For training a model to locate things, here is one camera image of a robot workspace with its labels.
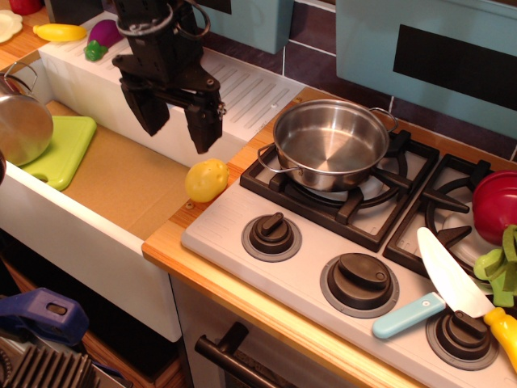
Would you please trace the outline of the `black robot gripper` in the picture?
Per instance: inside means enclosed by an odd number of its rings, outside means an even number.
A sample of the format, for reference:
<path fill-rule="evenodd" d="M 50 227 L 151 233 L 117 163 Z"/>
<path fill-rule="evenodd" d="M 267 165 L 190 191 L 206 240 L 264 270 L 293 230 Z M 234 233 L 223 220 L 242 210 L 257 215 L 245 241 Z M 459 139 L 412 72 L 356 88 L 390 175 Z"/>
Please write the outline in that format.
<path fill-rule="evenodd" d="M 133 115 L 152 137 L 170 119 L 166 103 L 188 106 L 191 140 L 197 154 L 206 154 L 222 137 L 226 113 L 220 83 L 200 64 L 202 39 L 211 27 L 207 13 L 196 1 L 114 4 L 118 30 L 131 52 L 113 64 Z"/>

